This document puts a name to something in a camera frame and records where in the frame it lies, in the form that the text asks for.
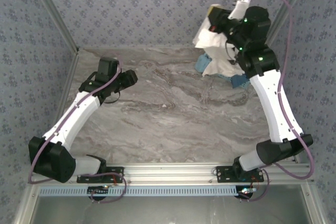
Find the gray marble table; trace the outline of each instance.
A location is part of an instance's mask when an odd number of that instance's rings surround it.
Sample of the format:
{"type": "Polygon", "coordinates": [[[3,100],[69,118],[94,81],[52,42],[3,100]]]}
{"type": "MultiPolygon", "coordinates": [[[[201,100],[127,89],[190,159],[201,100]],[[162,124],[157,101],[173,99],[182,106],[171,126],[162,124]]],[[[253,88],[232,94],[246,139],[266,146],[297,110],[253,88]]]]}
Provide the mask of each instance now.
{"type": "Polygon", "coordinates": [[[232,162],[269,138],[252,86],[232,86],[194,69],[199,49],[80,50],[67,101],[97,70],[99,57],[117,54],[138,75],[115,104],[103,104],[72,145],[74,155],[109,163],[232,162]]]}

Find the enclosure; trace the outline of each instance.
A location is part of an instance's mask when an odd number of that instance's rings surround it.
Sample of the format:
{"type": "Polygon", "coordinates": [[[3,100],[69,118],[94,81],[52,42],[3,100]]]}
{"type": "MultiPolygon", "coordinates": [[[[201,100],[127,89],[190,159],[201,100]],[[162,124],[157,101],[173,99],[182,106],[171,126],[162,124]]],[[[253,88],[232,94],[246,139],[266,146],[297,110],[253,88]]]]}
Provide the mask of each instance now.
{"type": "MultiPolygon", "coordinates": [[[[264,202],[249,202],[243,207],[260,223],[334,223],[336,51],[332,6],[336,2],[288,1],[294,6],[295,22],[284,88],[300,126],[313,135],[310,149],[316,171],[311,179],[296,181],[276,167],[268,167],[272,181],[268,196],[264,202]],[[269,209],[266,215],[262,208],[267,206],[277,209],[269,209]],[[290,210],[296,206],[299,219],[290,210]]],[[[27,186],[29,140],[42,137],[57,122],[103,56],[118,56],[123,68],[133,69],[139,79],[121,92],[116,103],[103,104],[89,118],[71,153],[97,155],[109,164],[123,164],[132,171],[127,178],[134,188],[158,186],[160,181],[167,187],[175,183],[207,188],[211,181],[212,186],[228,189],[215,184],[212,167],[230,165],[235,157],[269,139],[265,113],[251,84],[233,89],[229,81],[216,75],[203,77],[195,70],[204,50],[194,48],[192,40],[208,7],[222,4],[230,9],[233,0],[1,2],[1,223],[52,223],[50,216],[55,223],[92,223],[98,216],[102,223],[109,221],[108,205],[91,206],[89,199],[87,204],[81,200],[82,195],[61,197],[59,191],[43,194],[46,186],[60,189],[57,183],[27,186]],[[158,169],[170,178],[162,179],[158,169]],[[77,204],[82,204],[81,210],[70,208],[77,204]],[[52,211],[58,208],[62,213],[52,211]]],[[[288,32],[285,5],[278,0],[253,0],[251,5],[268,9],[272,21],[268,44],[282,65],[288,32]]],[[[301,174],[309,170],[307,164],[304,153],[283,161],[291,171],[301,174]]],[[[65,186],[78,186],[75,181],[65,186]]],[[[237,217],[239,200],[225,197],[228,195],[150,196],[126,197],[114,203],[114,215],[125,213],[116,222],[244,221],[237,217]],[[142,219],[125,217],[128,210],[137,208],[135,216],[142,219]],[[163,216],[153,214],[162,208],[167,209],[163,216]],[[195,214],[194,219],[187,219],[187,213],[195,214]]]]}

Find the wall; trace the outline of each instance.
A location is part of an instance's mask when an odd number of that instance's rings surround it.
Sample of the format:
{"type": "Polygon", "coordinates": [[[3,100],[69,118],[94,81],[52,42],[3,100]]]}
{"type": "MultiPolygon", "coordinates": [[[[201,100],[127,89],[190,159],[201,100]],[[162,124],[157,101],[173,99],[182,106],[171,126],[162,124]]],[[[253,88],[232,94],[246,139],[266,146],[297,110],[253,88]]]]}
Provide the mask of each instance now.
{"type": "MultiPolygon", "coordinates": [[[[53,0],[77,46],[191,45],[210,4],[232,0],[53,0]]],[[[259,0],[274,18],[275,0],[259,0]]]]}
{"type": "Polygon", "coordinates": [[[28,141],[50,127],[72,55],[39,0],[0,0],[0,223],[27,184],[28,141]]]}
{"type": "MultiPolygon", "coordinates": [[[[316,183],[331,223],[336,223],[336,0],[299,0],[295,6],[285,90],[303,130],[314,137],[316,183]]],[[[287,28],[273,49],[284,55],[287,28]]]]}

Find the purple wire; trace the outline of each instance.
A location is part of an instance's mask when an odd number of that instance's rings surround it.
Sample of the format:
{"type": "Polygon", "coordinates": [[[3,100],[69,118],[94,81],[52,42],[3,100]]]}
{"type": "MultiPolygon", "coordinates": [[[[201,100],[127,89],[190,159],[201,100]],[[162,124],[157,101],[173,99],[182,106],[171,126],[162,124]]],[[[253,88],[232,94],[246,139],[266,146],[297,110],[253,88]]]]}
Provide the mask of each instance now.
{"type": "Polygon", "coordinates": [[[105,201],[96,201],[93,199],[93,195],[95,194],[95,192],[98,190],[93,190],[91,192],[91,200],[92,200],[92,203],[99,203],[99,204],[106,204],[106,203],[111,203],[111,202],[115,202],[115,201],[118,201],[119,199],[121,199],[126,191],[127,191],[127,182],[126,182],[126,179],[124,178],[124,176],[120,175],[119,173],[113,173],[113,172],[110,172],[110,173],[101,173],[101,174],[92,174],[92,175],[83,175],[83,176],[86,176],[86,177],[100,177],[100,176],[108,176],[108,175],[111,175],[111,176],[117,176],[119,178],[122,179],[122,181],[124,182],[124,190],[122,191],[121,195],[119,195],[117,198],[114,198],[114,199],[111,199],[111,200],[105,200],[105,201]]]}
{"type": "Polygon", "coordinates": [[[63,127],[63,125],[67,122],[67,120],[71,117],[71,115],[73,114],[73,112],[79,107],[79,105],[82,104],[82,102],[88,98],[89,96],[93,95],[94,93],[106,88],[108,85],[110,85],[118,76],[118,74],[121,72],[121,67],[122,67],[122,61],[119,60],[119,65],[118,65],[118,69],[117,69],[117,73],[115,73],[115,75],[112,77],[111,80],[109,80],[106,84],[104,84],[103,86],[93,90],[92,92],[88,93],[86,96],[84,96],[82,99],[80,99],[78,102],[77,102],[77,106],[73,107],[69,113],[64,117],[64,119],[60,122],[60,124],[58,125],[58,127],[55,129],[54,133],[48,138],[46,139],[46,141],[43,143],[43,145],[41,146],[41,148],[38,150],[37,154],[35,155],[34,157],[34,160],[33,162],[31,163],[31,167],[30,167],[30,171],[29,171],[29,174],[28,174],[28,183],[29,184],[32,184],[32,185],[35,185],[35,184],[40,184],[40,183],[44,183],[44,182],[48,182],[48,181],[51,181],[52,179],[51,178],[48,178],[48,179],[43,179],[43,180],[39,180],[39,181],[33,181],[31,179],[31,177],[33,176],[33,172],[34,172],[34,168],[35,168],[35,165],[37,163],[37,160],[38,158],[40,157],[41,153],[43,152],[43,150],[45,149],[45,147],[48,145],[48,143],[54,138],[55,136],[55,133],[58,133],[58,131],[63,127]]]}
{"type": "Polygon", "coordinates": [[[291,41],[291,36],[292,36],[292,30],[293,30],[293,16],[292,16],[292,7],[289,4],[289,2],[287,0],[282,0],[284,2],[284,4],[287,6],[288,8],[288,14],[289,14],[289,29],[288,29],[288,37],[287,37],[287,44],[286,44],[286,54],[285,54],[285,62],[283,64],[283,70],[280,76],[280,80],[278,83],[278,100],[279,100],[279,104],[280,104],[280,108],[281,111],[284,115],[284,118],[289,126],[289,128],[291,129],[291,131],[293,132],[293,134],[297,137],[297,139],[300,141],[300,143],[302,144],[304,150],[307,152],[308,158],[309,158],[309,162],[310,162],[310,170],[309,173],[305,176],[297,176],[293,173],[291,173],[290,171],[286,170],[283,166],[279,165],[278,163],[275,163],[276,166],[278,166],[281,170],[283,170],[286,174],[288,174],[289,176],[296,178],[296,179],[307,179],[309,177],[311,177],[311,175],[313,175],[314,170],[315,170],[315,164],[314,164],[314,159],[310,153],[310,150],[308,149],[307,145],[305,144],[305,142],[303,141],[302,137],[300,136],[300,134],[294,129],[294,126],[292,125],[291,121],[288,118],[288,115],[286,113],[284,104],[282,102],[282,97],[281,97],[281,88],[282,88],[282,84],[283,84],[283,79],[285,78],[285,74],[286,74],[286,69],[287,69],[287,60],[289,57],[289,48],[290,48],[290,41],[291,41]]]}
{"type": "Polygon", "coordinates": [[[265,191],[262,193],[262,195],[260,195],[258,198],[255,198],[255,199],[250,199],[249,197],[247,197],[246,195],[244,194],[241,194],[239,193],[239,195],[245,197],[246,199],[242,199],[243,201],[248,201],[248,202],[254,202],[254,201],[258,201],[258,200],[261,200],[262,198],[265,197],[265,195],[267,194],[267,191],[269,189],[269,176],[268,176],[268,173],[265,169],[262,169],[262,171],[266,174],[266,177],[267,177],[267,185],[266,185],[266,188],[265,188],[265,191]]]}

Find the purple cable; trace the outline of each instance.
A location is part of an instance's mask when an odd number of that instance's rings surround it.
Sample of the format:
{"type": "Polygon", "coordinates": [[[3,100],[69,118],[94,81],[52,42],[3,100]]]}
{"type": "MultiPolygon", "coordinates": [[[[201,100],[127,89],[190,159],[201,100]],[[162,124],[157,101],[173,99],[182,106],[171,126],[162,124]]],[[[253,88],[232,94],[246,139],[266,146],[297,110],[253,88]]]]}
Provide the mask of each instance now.
{"type": "Polygon", "coordinates": [[[267,177],[267,185],[266,185],[266,188],[265,188],[265,191],[262,193],[262,195],[260,195],[258,198],[256,199],[250,199],[249,197],[247,197],[246,195],[244,194],[239,194],[243,197],[245,197],[246,199],[242,199],[243,201],[248,201],[248,202],[254,202],[254,201],[258,201],[258,200],[261,200],[262,198],[264,198],[264,196],[266,195],[267,191],[268,191],[268,188],[269,188],[269,176],[268,176],[268,173],[265,169],[262,169],[262,171],[266,174],[266,177],[267,177]]]}
{"type": "Polygon", "coordinates": [[[48,179],[43,179],[43,180],[40,180],[40,181],[33,181],[31,179],[31,177],[33,176],[33,172],[34,172],[34,168],[35,168],[35,165],[37,163],[37,160],[38,158],[40,157],[41,153],[43,152],[43,150],[45,149],[45,147],[48,145],[48,143],[54,138],[55,136],[55,133],[58,133],[58,131],[63,127],[63,125],[67,122],[67,120],[70,118],[70,116],[73,114],[73,112],[78,108],[78,106],[89,96],[93,95],[94,93],[106,88],[108,85],[110,85],[118,76],[118,74],[121,72],[121,67],[122,67],[122,61],[119,60],[119,66],[118,66],[118,69],[117,69],[117,73],[115,73],[115,75],[112,77],[111,80],[109,80],[106,84],[104,84],[103,86],[93,90],[92,92],[88,93],[86,96],[84,96],[82,99],[80,99],[78,102],[77,102],[77,106],[73,107],[70,112],[64,117],[64,119],[60,122],[60,124],[58,125],[58,127],[55,129],[54,133],[48,138],[46,139],[46,141],[43,143],[43,145],[41,146],[41,148],[38,150],[37,154],[35,155],[34,157],[34,160],[33,162],[31,163],[31,167],[30,167],[30,171],[29,171],[29,174],[28,174],[28,183],[29,184],[32,184],[32,185],[35,185],[35,184],[40,184],[40,183],[43,183],[43,182],[47,182],[47,181],[51,181],[52,179],[51,178],[48,178],[48,179]]]}
{"type": "Polygon", "coordinates": [[[285,78],[285,73],[286,73],[286,69],[287,69],[287,60],[288,60],[288,56],[289,56],[289,48],[290,48],[290,41],[291,41],[291,36],[292,36],[292,27],[293,27],[293,17],[292,17],[292,7],[289,4],[289,2],[287,0],[282,0],[284,2],[284,4],[287,6],[288,8],[288,14],[289,14],[289,29],[288,29],[288,37],[287,37],[287,44],[286,44],[286,54],[285,54],[285,62],[283,64],[283,70],[280,76],[280,80],[278,83],[278,100],[279,100],[279,104],[280,104],[280,108],[281,111],[284,115],[284,118],[289,126],[289,128],[292,130],[293,134],[297,137],[297,139],[300,141],[300,143],[302,144],[304,150],[307,152],[307,155],[309,157],[309,162],[310,162],[310,171],[307,175],[305,176],[297,176],[291,172],[289,172],[288,170],[286,170],[284,167],[282,167],[281,165],[279,165],[278,163],[275,163],[276,166],[278,166],[281,170],[283,170],[286,174],[288,174],[289,176],[296,178],[296,179],[307,179],[309,177],[311,177],[311,175],[313,175],[314,170],[315,170],[315,164],[314,164],[314,159],[310,153],[310,150],[308,149],[307,145],[305,144],[305,142],[303,141],[302,137],[300,136],[300,134],[298,134],[298,132],[294,129],[291,121],[288,118],[288,115],[286,113],[284,104],[282,102],[282,98],[281,98],[281,87],[283,84],[283,79],[285,78]]]}
{"type": "Polygon", "coordinates": [[[124,190],[122,191],[121,195],[119,195],[117,198],[114,198],[114,199],[111,199],[111,200],[106,200],[106,201],[96,201],[96,200],[94,200],[93,199],[93,195],[95,194],[95,192],[96,192],[97,189],[93,190],[91,192],[91,196],[90,196],[90,198],[92,200],[92,203],[99,203],[99,204],[111,203],[111,202],[118,201],[119,199],[121,199],[125,195],[125,193],[127,191],[127,182],[126,182],[126,179],[124,178],[124,176],[120,175],[119,173],[112,173],[112,172],[110,172],[110,173],[101,173],[101,174],[92,174],[92,175],[83,175],[83,176],[86,176],[86,177],[99,177],[99,176],[108,176],[108,175],[117,176],[117,177],[121,178],[122,181],[124,182],[124,185],[125,185],[124,186],[124,190]]]}

